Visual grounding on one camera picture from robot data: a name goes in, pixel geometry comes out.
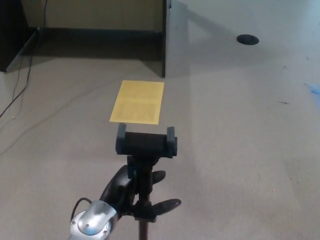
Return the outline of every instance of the floor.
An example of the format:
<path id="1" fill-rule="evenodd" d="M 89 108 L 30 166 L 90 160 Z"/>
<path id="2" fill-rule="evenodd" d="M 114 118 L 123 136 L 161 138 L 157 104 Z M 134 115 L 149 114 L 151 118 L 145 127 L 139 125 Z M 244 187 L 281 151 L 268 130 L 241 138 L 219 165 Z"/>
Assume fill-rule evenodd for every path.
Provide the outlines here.
<path id="1" fill-rule="evenodd" d="M 175 126 L 179 141 L 178 156 L 156 167 L 167 177 L 151 199 L 182 205 L 150 226 L 150 239 L 320 239 L 320 112 L 305 86 L 320 83 L 319 9 L 318 0 L 172 2 L 159 125 L 128 126 Z M 260 43 L 241 45 L 239 34 Z M 0 75 L 1 109 L 17 75 Z M 26 93 L 0 120 L 2 239 L 67 239 L 77 199 L 97 199 L 125 164 L 109 122 L 122 80 L 162 81 L 137 60 L 35 58 Z M 127 217 L 111 239 L 137 233 Z"/>

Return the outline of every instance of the black desk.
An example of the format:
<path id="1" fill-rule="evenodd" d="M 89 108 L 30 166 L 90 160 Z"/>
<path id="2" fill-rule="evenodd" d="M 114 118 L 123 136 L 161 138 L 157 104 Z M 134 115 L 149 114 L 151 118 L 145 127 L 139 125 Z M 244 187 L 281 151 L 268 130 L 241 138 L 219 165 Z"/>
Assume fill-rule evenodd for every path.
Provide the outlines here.
<path id="1" fill-rule="evenodd" d="M 162 32 L 155 31 L 132 31 L 132 30 L 92 30 L 92 29 L 70 29 L 70 28 L 46 28 L 43 46 L 46 40 L 59 39 L 58 50 L 40 50 L 39 54 L 44 56 L 55 55 L 59 57 L 88 57 L 90 48 L 105 44 L 105 54 L 99 54 L 98 58 L 122 58 L 140 59 L 142 61 L 159 61 L 161 72 L 158 74 L 163 78 L 166 76 L 166 59 L 168 45 L 168 26 L 170 20 L 170 0 L 162 1 Z M 8 66 L 18 53 L 24 48 L 24 43 L 37 32 L 36 28 L 28 26 L 27 19 L 21 0 L 0 0 L 0 71 L 6 72 Z M 72 56 L 71 52 L 63 52 L 61 39 L 67 42 L 72 37 L 78 44 L 72 44 L 73 50 L 76 47 L 77 55 Z"/>

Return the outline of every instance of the blue object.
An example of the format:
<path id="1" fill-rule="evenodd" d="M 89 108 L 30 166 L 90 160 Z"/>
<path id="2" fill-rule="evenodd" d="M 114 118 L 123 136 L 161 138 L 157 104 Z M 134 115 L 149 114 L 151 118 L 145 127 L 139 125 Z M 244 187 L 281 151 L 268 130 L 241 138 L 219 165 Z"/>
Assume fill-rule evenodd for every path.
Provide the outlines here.
<path id="1" fill-rule="evenodd" d="M 316 106 L 320 110 L 320 84 L 308 84 L 307 86 L 313 96 Z"/>

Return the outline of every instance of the metal pole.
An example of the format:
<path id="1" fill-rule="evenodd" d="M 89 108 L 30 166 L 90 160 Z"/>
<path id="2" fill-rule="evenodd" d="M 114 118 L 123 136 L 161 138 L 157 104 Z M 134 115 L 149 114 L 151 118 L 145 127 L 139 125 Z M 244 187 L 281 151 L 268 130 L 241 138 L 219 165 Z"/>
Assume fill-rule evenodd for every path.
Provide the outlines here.
<path id="1" fill-rule="evenodd" d="M 148 202 L 150 194 L 139 194 L 139 201 Z M 147 221 L 139 221 L 139 240 L 148 240 L 149 223 Z"/>
<path id="2" fill-rule="evenodd" d="M 148 225 L 147 221 L 139 221 L 139 240 L 148 240 Z"/>

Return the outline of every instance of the tripod leg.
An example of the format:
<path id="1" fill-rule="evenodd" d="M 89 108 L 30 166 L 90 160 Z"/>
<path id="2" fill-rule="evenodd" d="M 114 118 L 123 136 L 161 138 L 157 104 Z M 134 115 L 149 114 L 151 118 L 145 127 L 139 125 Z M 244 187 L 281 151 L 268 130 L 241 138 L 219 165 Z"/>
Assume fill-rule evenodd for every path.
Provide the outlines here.
<path id="1" fill-rule="evenodd" d="M 148 222 L 139 221 L 139 240 L 148 240 Z"/>

